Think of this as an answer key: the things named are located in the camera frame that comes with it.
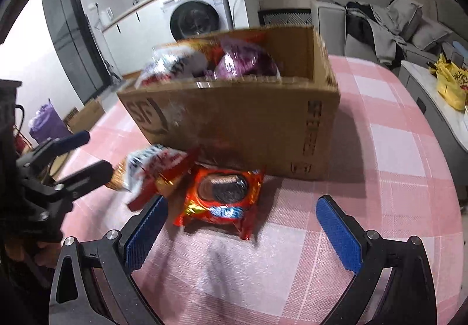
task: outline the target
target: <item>yellow bag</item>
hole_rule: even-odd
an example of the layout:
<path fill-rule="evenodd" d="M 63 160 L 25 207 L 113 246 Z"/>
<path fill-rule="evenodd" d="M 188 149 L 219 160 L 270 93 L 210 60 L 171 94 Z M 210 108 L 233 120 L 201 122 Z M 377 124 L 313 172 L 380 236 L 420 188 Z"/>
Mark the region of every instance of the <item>yellow bag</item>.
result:
<path fill-rule="evenodd" d="M 468 72 L 454 63 L 448 63 L 443 54 L 435 64 L 436 69 L 430 68 L 434 74 L 437 72 L 437 91 L 445 101 L 455 110 L 464 111 L 467 94 L 460 86 L 468 85 Z"/>

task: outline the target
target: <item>tablecloth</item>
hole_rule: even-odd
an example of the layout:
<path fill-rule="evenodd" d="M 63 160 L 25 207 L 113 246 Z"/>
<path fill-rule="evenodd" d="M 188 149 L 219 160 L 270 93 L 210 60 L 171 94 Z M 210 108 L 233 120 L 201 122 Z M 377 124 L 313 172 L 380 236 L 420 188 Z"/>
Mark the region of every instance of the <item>tablecloth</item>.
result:
<path fill-rule="evenodd" d="M 432 130 L 395 75 L 370 62 L 330 57 L 341 91 L 328 178 L 306 182 L 267 177 L 255 240 L 200 227 L 186 232 L 169 220 L 133 277 L 166 324 L 319 324 L 352 273 L 346 271 L 315 216 L 330 194 L 364 229 L 385 238 L 422 238 L 436 288 L 438 323 L 458 309 L 463 235 L 452 178 Z M 98 159 L 117 164 L 147 141 L 121 103 L 91 131 L 62 175 Z M 74 203 L 65 236 L 101 238 L 132 215 L 127 193 L 99 188 Z M 385 270 L 362 320 L 369 320 Z"/>

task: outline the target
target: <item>cardboard box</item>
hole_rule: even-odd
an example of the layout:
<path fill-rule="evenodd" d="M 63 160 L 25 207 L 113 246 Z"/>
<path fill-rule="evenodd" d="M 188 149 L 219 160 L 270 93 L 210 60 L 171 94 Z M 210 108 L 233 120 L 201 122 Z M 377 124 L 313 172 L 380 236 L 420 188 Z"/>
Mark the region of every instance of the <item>cardboard box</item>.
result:
<path fill-rule="evenodd" d="M 99 99 L 92 99 L 86 103 L 81 111 L 76 112 L 70 118 L 67 116 L 66 124 L 73 133 L 90 131 L 104 114 L 105 111 Z"/>
<path fill-rule="evenodd" d="M 119 98 L 151 143 L 203 149 L 205 162 L 235 169 L 266 167 L 270 175 L 321 179 L 328 169 L 340 94 L 324 42 L 313 27 L 270 27 L 216 33 L 252 37 L 282 79 L 171 81 L 130 87 Z"/>

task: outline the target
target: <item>purple plastic bag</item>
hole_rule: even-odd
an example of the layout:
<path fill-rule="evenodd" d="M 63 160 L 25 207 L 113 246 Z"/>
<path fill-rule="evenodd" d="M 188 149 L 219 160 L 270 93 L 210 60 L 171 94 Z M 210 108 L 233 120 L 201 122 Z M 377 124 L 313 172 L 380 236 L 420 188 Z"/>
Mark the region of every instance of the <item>purple plastic bag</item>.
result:
<path fill-rule="evenodd" d="M 60 119 L 54 106 L 49 99 L 47 104 L 44 104 L 36 112 L 36 116 L 29 122 L 30 135 L 37 141 L 38 144 L 48 138 L 66 138 L 71 135 L 65 123 Z"/>
<path fill-rule="evenodd" d="M 226 52 L 214 70 L 215 79 L 233 79 L 245 75 L 277 76 L 279 70 L 271 56 L 262 47 L 242 40 L 222 38 Z"/>

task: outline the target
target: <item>washing machine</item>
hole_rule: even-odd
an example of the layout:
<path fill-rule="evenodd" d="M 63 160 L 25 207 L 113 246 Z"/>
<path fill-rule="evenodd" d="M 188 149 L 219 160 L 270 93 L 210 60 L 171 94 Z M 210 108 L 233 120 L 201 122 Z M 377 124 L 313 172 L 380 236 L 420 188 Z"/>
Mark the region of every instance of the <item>washing machine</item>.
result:
<path fill-rule="evenodd" d="M 166 42 L 233 28 L 228 0 L 160 0 Z"/>

